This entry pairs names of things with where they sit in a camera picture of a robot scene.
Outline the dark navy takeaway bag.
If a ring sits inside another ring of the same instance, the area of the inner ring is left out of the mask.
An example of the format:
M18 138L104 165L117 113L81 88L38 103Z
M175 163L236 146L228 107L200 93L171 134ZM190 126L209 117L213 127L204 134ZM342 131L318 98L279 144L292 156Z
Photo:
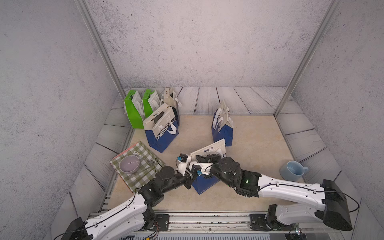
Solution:
M181 105L181 103L178 100L176 91L173 88L165 88L164 94L161 98L161 104L163 103L166 103L167 105L173 108L176 120L178 122L178 127L179 127L180 126L179 105Z

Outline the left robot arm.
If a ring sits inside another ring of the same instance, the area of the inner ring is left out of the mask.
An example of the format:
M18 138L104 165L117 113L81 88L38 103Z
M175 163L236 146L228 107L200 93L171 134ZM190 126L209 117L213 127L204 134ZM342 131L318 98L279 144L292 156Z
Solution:
M165 166L126 202L95 219L83 221L77 218L70 223L66 232L55 239L118 240L132 232L151 229L156 220L153 207L164 199L164 193L180 186L190 187L200 174L201 167L198 165L193 165L184 175L173 167Z

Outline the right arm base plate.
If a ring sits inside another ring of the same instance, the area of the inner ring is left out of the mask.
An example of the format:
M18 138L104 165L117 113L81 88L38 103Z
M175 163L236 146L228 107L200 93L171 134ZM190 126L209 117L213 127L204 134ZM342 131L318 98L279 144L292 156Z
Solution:
M277 220L276 209L278 205L270 205L266 214L250 214L250 229L254 231L288 231L294 229L294 224L284 225Z

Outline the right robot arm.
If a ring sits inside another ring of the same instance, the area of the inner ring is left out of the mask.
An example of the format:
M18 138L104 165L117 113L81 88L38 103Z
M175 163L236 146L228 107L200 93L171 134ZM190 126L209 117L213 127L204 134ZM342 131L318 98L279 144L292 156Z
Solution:
M322 222L340 231L353 229L348 195L335 182L302 184L283 181L246 171L230 157L220 155L197 156L188 170L197 176L216 177L241 196L247 198L276 198L291 201L289 206L269 205L267 214L257 227L261 231L281 230L292 224Z

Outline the green white takeout bag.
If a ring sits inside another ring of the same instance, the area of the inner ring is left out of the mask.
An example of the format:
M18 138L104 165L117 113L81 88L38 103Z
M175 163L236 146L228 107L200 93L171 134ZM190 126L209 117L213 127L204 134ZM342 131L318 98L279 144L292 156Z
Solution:
M143 129L145 119L143 101L137 90L129 90L124 99L125 112L134 129Z
M146 89L143 98L142 105L145 114L145 118L148 118L153 112L160 107L160 98L156 90Z

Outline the blue white takeout bag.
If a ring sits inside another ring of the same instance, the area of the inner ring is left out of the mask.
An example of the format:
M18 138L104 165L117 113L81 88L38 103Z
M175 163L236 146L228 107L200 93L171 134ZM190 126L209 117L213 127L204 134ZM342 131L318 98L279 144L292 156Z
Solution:
M179 134L179 121L173 107L162 104L143 121L148 143L151 148L163 153Z

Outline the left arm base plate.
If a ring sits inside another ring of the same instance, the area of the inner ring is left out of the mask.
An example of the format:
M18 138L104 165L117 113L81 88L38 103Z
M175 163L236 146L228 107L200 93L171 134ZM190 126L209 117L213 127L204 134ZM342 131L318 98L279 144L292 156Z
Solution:
M149 231L167 232L169 230L170 215L160 214L156 215L155 221L150 224Z

